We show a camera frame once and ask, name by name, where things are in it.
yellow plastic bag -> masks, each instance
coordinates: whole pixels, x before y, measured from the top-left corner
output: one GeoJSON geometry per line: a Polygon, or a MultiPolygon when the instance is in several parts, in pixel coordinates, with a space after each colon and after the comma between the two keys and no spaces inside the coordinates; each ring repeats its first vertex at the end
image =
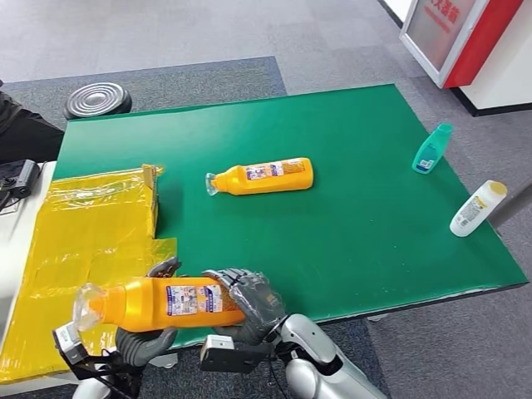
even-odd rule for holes
{"type": "MultiPolygon", "coordinates": [[[[0,383],[68,371],[51,331],[72,319],[87,282],[117,285],[176,254],[175,239],[152,239],[156,170],[124,170],[53,182],[0,355],[0,383]]],[[[114,346],[115,326],[82,334],[91,354],[114,346]]]]}

orange plastic bottle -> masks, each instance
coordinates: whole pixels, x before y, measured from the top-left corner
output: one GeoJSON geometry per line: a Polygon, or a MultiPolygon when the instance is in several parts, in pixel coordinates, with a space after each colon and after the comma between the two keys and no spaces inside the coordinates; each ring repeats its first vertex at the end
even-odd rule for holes
{"type": "Polygon", "coordinates": [[[279,160],[266,164],[236,165],[224,173],[205,176],[209,195],[227,192],[232,195],[306,190],[312,185],[312,164],[308,158],[279,160]]]}
{"type": "Polygon", "coordinates": [[[167,327],[229,326],[244,314],[229,292],[208,277],[134,278],[112,288],[85,284],[74,303],[72,319],[85,331],[112,323],[140,333],[167,327]]]}

table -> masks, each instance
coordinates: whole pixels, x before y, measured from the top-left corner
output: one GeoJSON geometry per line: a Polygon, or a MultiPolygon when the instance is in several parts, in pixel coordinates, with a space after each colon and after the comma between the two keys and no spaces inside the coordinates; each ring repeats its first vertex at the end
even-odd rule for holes
{"type": "MultiPolygon", "coordinates": [[[[55,164],[40,164],[43,171],[31,196],[20,201],[19,209],[15,213],[0,216],[0,259],[3,259],[0,264],[0,349],[7,333],[5,326],[9,325],[14,307],[14,299],[20,287],[37,212],[46,197],[55,164]]],[[[0,397],[76,382],[77,379],[73,374],[63,373],[8,386],[2,385],[0,386],[0,397]]]]}
{"type": "MultiPolygon", "coordinates": [[[[329,91],[72,121],[54,178],[163,165],[158,237],[177,237],[182,273],[261,270],[289,312],[318,321],[527,283],[487,223],[451,233],[469,194],[445,160],[413,171],[426,137],[393,85],[329,91]],[[312,161],[312,189],[205,191],[207,172],[297,156],[312,161]]],[[[176,344],[206,332],[184,330],[176,344]]]]}

yellow bottle cap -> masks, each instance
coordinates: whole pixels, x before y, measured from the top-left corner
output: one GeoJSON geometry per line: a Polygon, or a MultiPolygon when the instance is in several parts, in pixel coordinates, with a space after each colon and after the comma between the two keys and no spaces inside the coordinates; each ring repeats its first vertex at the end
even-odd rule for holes
{"type": "Polygon", "coordinates": [[[495,194],[498,195],[506,195],[508,189],[506,185],[500,183],[499,181],[492,181],[489,183],[489,187],[495,194]]]}

bottle label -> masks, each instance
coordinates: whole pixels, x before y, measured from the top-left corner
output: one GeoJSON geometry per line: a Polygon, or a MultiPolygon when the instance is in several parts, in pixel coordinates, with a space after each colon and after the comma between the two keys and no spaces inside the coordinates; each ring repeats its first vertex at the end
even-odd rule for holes
{"type": "Polygon", "coordinates": [[[200,312],[221,312],[223,301],[219,285],[205,285],[198,288],[198,306],[200,312]]]}
{"type": "Polygon", "coordinates": [[[433,163],[434,160],[420,160],[417,164],[417,168],[426,172],[427,170],[430,169],[430,166],[432,166],[433,163]]]}
{"type": "Polygon", "coordinates": [[[219,285],[205,285],[198,289],[193,285],[168,286],[166,299],[166,314],[168,316],[221,312],[223,305],[219,285]]]}
{"type": "Polygon", "coordinates": [[[469,204],[466,205],[462,211],[456,216],[456,222],[460,227],[466,227],[468,223],[472,222],[481,213],[482,209],[487,208],[487,205],[475,195],[469,204]]]}
{"type": "Polygon", "coordinates": [[[305,165],[300,158],[246,167],[246,175],[248,175],[248,180],[265,179],[266,177],[289,175],[303,171],[305,171],[305,165]]]}

